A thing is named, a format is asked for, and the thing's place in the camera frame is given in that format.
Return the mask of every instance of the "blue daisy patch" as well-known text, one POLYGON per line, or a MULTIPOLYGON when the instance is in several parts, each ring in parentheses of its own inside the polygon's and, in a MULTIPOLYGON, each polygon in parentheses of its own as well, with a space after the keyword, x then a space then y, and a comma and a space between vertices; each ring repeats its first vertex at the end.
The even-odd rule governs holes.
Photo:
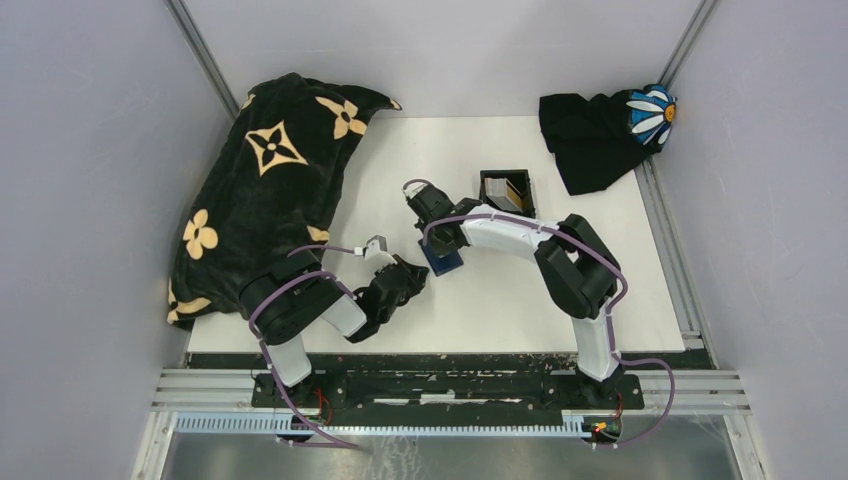
POLYGON ((671 133, 677 99, 660 85, 630 94, 630 133, 642 145, 656 139, 662 148, 671 133))

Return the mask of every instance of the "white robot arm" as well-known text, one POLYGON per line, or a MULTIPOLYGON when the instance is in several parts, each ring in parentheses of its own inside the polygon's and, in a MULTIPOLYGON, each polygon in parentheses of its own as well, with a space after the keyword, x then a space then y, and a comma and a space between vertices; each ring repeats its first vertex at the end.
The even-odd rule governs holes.
POLYGON ((309 251, 321 248, 327 247, 295 249, 240 288, 242 317, 249 321, 266 359, 289 387, 312 373, 300 336, 304 328, 320 318, 348 341, 361 342, 377 333, 397 307, 421 292, 429 273, 426 267, 389 254, 386 239, 375 236, 365 247, 341 249, 361 257, 365 267, 376 272, 367 287, 351 292, 309 251))
POLYGON ((572 319, 579 372, 598 383, 621 373, 610 355, 610 332, 604 318, 606 303, 617 289, 616 277, 552 233, 559 231, 578 239, 618 268, 615 257, 583 217, 570 215, 562 222, 535 220, 468 198, 454 205, 444 192, 429 184, 407 193, 407 203, 419 217, 416 227, 425 232, 425 242, 437 256, 464 246, 488 247, 536 263, 554 303, 572 319))

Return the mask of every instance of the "white wall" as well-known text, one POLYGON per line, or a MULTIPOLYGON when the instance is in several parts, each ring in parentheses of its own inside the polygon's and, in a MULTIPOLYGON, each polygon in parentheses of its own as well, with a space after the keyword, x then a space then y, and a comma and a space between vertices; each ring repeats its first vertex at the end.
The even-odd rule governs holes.
POLYGON ((539 96, 655 82, 698 0, 186 0, 239 104, 297 71, 411 117, 535 115, 539 96))
POLYGON ((657 159, 777 478, 845 478, 848 3, 722 2, 657 159))
POLYGON ((0 478, 126 478, 228 122, 163 1, 0 10, 0 478))

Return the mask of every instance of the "black blanket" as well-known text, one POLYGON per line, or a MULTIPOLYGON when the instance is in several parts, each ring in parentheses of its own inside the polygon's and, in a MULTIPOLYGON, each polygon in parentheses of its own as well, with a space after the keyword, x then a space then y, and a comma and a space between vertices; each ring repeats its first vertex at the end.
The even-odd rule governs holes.
POLYGON ((595 95, 539 99, 539 125, 571 195, 605 190, 662 150, 677 99, 661 85, 595 95))
POLYGON ((371 117, 400 110, 367 88, 290 73, 253 87, 192 205, 168 321, 234 312, 238 289, 292 249, 327 242, 344 169, 371 117))

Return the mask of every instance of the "black box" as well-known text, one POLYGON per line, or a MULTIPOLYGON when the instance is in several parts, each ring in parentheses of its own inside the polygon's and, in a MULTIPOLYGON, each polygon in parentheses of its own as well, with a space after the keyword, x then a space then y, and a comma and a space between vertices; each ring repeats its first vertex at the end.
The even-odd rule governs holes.
POLYGON ((480 196, 478 198, 484 204, 494 208, 495 210, 500 210, 500 208, 498 208, 498 206, 486 196, 487 178, 506 178, 509 180, 509 183, 518 190, 518 195, 521 197, 521 206, 524 207, 523 211, 521 213, 516 213, 516 215, 521 215, 522 217, 527 218, 536 218, 536 207, 533 203, 533 191, 530 186, 530 172, 527 170, 480 170, 480 196))

